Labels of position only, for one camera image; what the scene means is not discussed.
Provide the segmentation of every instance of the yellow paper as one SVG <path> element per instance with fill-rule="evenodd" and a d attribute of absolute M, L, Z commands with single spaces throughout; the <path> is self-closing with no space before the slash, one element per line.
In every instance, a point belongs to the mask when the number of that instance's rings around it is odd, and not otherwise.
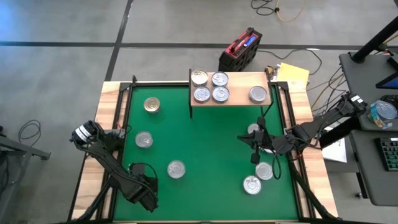
<path fill-rule="evenodd" d="M 307 85 L 308 76 L 310 71 L 302 68 L 298 68 L 293 65 L 289 65 L 286 63 L 281 63 L 280 68 L 278 70 L 278 81 L 291 81 L 291 80 L 302 80 L 304 86 Z"/>

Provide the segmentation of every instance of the wooden board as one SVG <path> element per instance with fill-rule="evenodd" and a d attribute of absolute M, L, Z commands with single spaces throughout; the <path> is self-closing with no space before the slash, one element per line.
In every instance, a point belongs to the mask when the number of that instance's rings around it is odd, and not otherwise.
<path fill-rule="evenodd" d="M 120 82 L 104 82 L 95 119 L 104 127 L 104 129 L 111 129 L 112 127 L 116 101 L 118 99 L 119 84 Z M 312 112 L 305 86 L 302 82 L 288 82 L 288 84 L 296 123 L 301 124 L 307 121 L 312 121 Z M 281 91 L 280 94 L 282 97 L 285 121 L 287 126 L 289 126 L 289 112 L 287 110 L 284 92 Z M 311 190 L 323 206 L 325 206 L 332 215 L 337 217 L 338 213 L 321 150 L 308 147 L 304 150 L 303 158 Z M 80 185 L 78 186 L 78 195 L 73 208 L 72 218 L 78 218 L 82 215 L 100 191 L 103 170 L 104 169 L 93 158 L 88 157 L 86 159 Z M 299 192 L 304 216 L 308 217 L 305 194 L 301 188 Z M 108 211 L 108 205 L 109 204 L 107 203 L 104 206 L 104 217 L 107 215 L 106 211 Z"/>
<path fill-rule="evenodd" d="M 213 91 L 211 77 L 214 72 L 208 72 L 209 79 L 206 87 L 210 92 Z M 267 75 L 265 72 L 226 72 L 228 75 L 227 89 L 229 90 L 229 98 L 226 103 L 216 103 L 212 98 L 206 103 L 198 103 L 193 97 L 195 86 L 191 83 L 191 106 L 266 106 L 271 104 L 269 96 L 269 88 Z M 249 99 L 250 89 L 254 86 L 261 86 L 267 91 L 267 98 L 262 103 L 253 103 Z"/>

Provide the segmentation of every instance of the wooden table frame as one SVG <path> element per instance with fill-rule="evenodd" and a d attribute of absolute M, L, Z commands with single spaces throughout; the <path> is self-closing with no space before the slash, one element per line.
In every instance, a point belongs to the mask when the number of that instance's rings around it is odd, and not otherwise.
<path fill-rule="evenodd" d="M 137 82 L 139 86 L 156 86 L 156 85 L 180 85 L 188 86 L 187 81 L 179 82 Z M 128 121 L 128 111 L 131 104 L 132 88 L 131 82 L 105 82 L 101 92 L 101 98 L 96 113 L 95 121 L 104 129 L 117 129 L 118 124 L 126 124 Z M 282 108 L 281 118 L 284 127 L 289 128 L 293 125 L 306 121 L 312 121 L 312 113 L 309 107 L 307 93 L 302 82 L 283 82 L 279 83 L 278 104 Z M 303 174 L 303 178 L 307 180 L 313 193 L 325 208 L 337 217 L 337 211 L 331 192 L 328 176 L 326 173 L 325 163 L 323 161 L 322 152 L 317 149 L 306 148 L 303 152 L 303 159 L 295 162 L 296 168 Z M 78 179 L 75 196 L 68 219 L 78 218 L 84 213 L 93 199 L 100 191 L 106 175 L 104 169 L 92 157 L 87 157 L 83 161 L 81 173 Z M 306 198 L 300 186 L 294 181 L 294 190 L 297 190 L 299 200 L 296 201 L 297 212 L 299 217 L 319 217 L 314 212 L 309 200 Z M 107 193 L 103 206 L 100 207 L 93 218 L 109 218 L 113 219 L 114 203 L 116 201 L 116 191 L 110 190 Z"/>

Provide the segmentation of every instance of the white paper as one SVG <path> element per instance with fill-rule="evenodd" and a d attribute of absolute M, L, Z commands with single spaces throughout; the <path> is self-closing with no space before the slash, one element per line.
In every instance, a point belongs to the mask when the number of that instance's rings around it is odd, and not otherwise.
<path fill-rule="evenodd" d="M 344 138 L 322 149 L 324 159 L 347 163 L 346 143 Z"/>

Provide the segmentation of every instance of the computer monitor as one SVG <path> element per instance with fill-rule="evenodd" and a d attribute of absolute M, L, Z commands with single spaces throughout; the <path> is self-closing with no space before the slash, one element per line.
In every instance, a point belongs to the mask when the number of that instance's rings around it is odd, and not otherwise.
<path fill-rule="evenodd" d="M 377 83 L 376 88 L 398 89 L 398 72 Z"/>

